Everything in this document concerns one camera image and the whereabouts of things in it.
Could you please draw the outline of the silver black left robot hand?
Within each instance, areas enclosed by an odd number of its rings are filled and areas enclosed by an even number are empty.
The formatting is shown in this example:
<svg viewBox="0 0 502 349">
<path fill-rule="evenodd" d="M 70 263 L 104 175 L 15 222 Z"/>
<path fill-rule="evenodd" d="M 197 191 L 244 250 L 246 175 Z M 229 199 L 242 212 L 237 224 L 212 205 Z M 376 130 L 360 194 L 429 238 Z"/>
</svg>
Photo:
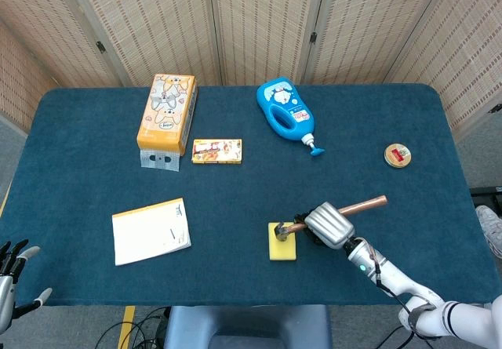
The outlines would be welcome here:
<svg viewBox="0 0 502 349">
<path fill-rule="evenodd" d="M 39 309 L 51 296 L 53 289 L 45 289 L 28 304 L 16 305 L 16 285 L 26 262 L 35 256 L 40 248 L 32 246 L 22 251 L 28 244 L 24 239 L 11 248 L 11 241 L 1 246 L 1 334 L 7 331 L 13 320 Z"/>
</svg>

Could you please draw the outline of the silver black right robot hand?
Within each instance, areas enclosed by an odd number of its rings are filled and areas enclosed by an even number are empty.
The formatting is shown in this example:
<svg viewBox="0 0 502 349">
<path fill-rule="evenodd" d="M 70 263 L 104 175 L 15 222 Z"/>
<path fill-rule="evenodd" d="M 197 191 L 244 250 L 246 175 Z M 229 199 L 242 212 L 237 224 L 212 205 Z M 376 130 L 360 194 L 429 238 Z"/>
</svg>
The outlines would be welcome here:
<svg viewBox="0 0 502 349">
<path fill-rule="evenodd" d="M 341 249 L 355 233 L 353 224 L 329 202 L 322 203 L 308 214 L 296 215 L 294 222 L 305 224 L 324 245 L 331 249 Z"/>
</svg>

